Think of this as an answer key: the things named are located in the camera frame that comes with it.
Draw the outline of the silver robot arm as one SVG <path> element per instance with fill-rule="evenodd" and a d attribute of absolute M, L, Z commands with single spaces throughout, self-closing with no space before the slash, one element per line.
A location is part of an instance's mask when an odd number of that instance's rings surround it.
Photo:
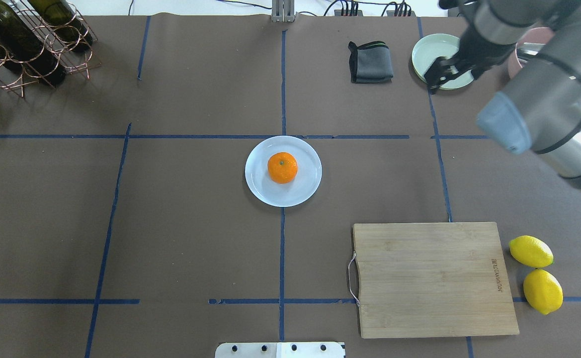
<path fill-rule="evenodd" d="M 581 191 L 581 0 L 472 0 L 451 57 L 424 73 L 429 93 L 470 71 L 478 79 L 515 52 L 536 23 L 554 36 L 477 115 L 481 131 L 512 154 L 531 151 Z"/>

